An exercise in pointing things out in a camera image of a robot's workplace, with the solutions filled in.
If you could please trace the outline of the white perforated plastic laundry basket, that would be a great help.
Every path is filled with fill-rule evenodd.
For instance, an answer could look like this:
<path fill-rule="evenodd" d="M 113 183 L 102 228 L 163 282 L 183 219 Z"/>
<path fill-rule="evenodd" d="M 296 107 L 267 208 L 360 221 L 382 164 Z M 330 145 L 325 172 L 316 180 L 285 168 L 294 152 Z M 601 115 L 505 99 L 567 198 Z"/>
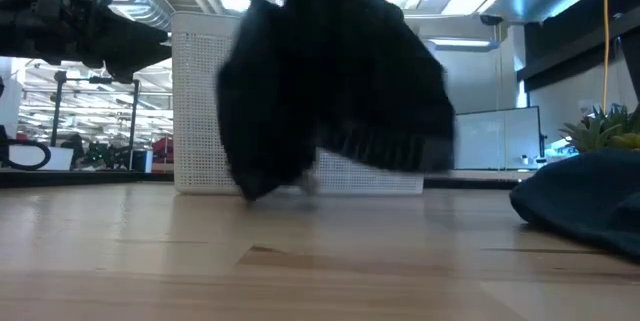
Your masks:
<path fill-rule="evenodd" d="M 228 176 L 214 78 L 240 19 L 176 12 L 171 17 L 174 183 L 183 194 L 237 195 Z M 391 173 L 319 151 L 317 191 L 334 195 L 420 195 L 424 178 Z"/>

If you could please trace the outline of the green potted plant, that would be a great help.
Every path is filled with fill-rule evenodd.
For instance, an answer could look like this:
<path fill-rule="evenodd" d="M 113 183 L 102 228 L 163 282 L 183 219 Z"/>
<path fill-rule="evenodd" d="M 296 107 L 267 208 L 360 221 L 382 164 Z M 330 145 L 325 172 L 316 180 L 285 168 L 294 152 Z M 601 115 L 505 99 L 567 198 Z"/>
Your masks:
<path fill-rule="evenodd" d="M 579 154 L 607 148 L 640 152 L 640 104 L 632 112 L 624 105 L 608 113 L 593 108 L 591 115 L 575 124 L 565 123 L 559 132 Z"/>

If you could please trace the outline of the long ceiling light fixture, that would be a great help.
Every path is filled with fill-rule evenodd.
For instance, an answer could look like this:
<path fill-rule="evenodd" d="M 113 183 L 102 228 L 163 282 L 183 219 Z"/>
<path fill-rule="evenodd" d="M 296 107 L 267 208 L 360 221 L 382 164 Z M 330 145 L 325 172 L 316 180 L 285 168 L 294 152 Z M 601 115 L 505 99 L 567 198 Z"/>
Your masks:
<path fill-rule="evenodd" d="M 488 52 L 499 46 L 495 41 L 482 39 L 430 38 L 429 42 L 444 51 Z"/>

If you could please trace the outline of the dark olive ribbed sweatshirt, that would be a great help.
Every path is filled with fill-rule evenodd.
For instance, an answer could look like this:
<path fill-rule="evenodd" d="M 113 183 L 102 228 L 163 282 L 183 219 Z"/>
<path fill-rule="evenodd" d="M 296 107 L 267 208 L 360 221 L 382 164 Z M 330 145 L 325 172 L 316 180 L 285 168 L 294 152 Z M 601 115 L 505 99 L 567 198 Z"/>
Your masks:
<path fill-rule="evenodd" d="M 318 150 L 409 174 L 454 165 L 444 68 L 387 0 L 252 0 L 215 88 L 247 201 L 312 188 Z"/>

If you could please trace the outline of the white partition screen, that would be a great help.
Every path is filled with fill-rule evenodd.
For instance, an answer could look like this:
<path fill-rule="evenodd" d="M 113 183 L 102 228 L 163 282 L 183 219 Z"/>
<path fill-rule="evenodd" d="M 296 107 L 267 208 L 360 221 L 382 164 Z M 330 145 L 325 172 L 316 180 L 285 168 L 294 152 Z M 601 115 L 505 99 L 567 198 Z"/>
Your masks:
<path fill-rule="evenodd" d="M 536 170 L 542 154 L 537 106 L 456 116 L 456 170 Z"/>

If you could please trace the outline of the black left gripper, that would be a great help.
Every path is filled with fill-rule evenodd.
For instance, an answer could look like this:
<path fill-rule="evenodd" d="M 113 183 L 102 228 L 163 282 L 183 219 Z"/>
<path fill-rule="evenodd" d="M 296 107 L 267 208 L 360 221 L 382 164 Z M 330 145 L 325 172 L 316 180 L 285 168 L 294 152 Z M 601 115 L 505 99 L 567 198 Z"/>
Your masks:
<path fill-rule="evenodd" d="M 45 25 L 36 43 L 43 58 L 55 64 L 79 61 L 89 67 L 105 64 L 116 79 L 171 57 L 166 31 L 108 13 L 113 0 L 37 0 L 34 13 Z M 102 53 L 98 36 L 102 23 Z"/>

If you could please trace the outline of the white and blue box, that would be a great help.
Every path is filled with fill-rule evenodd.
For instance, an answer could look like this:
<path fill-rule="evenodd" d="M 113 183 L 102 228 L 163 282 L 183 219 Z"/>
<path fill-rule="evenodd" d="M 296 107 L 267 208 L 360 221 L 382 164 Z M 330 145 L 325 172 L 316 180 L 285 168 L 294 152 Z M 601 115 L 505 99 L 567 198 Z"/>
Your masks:
<path fill-rule="evenodd" d="M 153 164 L 153 152 L 149 150 L 134 150 L 132 158 L 132 170 L 141 173 L 151 173 Z"/>

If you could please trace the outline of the red background object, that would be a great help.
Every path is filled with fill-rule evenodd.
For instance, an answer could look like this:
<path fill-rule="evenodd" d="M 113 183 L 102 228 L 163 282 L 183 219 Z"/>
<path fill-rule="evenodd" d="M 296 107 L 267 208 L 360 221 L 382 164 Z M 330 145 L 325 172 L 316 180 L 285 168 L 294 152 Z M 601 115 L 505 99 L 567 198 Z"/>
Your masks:
<path fill-rule="evenodd" d="M 152 144 L 153 162 L 161 164 L 173 164 L 173 139 L 164 137 Z"/>

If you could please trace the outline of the black metal frame stand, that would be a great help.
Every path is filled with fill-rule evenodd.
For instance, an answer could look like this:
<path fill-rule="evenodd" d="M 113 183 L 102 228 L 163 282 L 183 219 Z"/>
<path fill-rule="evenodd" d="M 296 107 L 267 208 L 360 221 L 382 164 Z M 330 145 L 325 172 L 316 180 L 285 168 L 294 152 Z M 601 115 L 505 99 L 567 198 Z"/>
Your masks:
<path fill-rule="evenodd" d="M 55 98 L 54 98 L 54 116 L 52 121 L 52 133 L 50 138 L 51 147 L 55 146 L 57 141 L 57 133 L 58 133 L 61 102 L 62 102 L 62 89 L 63 89 L 63 85 L 67 81 L 87 82 L 89 84 L 98 84 L 98 85 L 107 85 L 107 84 L 116 82 L 120 84 L 133 86 L 133 103 L 132 103 L 132 110 L 131 110 L 130 134 L 129 134 L 129 144 L 128 144 L 128 151 L 129 151 L 128 170 L 132 171 L 137 107 L 139 103 L 139 94 L 140 94 L 140 81 L 138 79 L 134 79 L 132 76 L 128 78 L 113 78 L 113 77 L 102 77 L 102 76 L 91 76 L 88 78 L 69 78 L 67 76 L 66 71 L 57 71 L 54 74 L 54 81 L 56 82 L 57 87 L 56 87 Z"/>

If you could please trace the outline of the white board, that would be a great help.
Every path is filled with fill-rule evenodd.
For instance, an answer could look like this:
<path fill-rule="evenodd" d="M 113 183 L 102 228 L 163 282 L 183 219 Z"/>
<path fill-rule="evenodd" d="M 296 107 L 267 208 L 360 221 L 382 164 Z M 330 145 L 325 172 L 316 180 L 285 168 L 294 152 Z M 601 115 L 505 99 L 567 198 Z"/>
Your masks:
<path fill-rule="evenodd" d="M 51 157 L 40 168 L 40 171 L 68 171 L 71 167 L 73 150 L 60 147 L 49 149 Z M 9 147 L 9 159 L 21 165 L 36 165 L 43 161 L 44 153 L 35 146 L 11 145 Z"/>

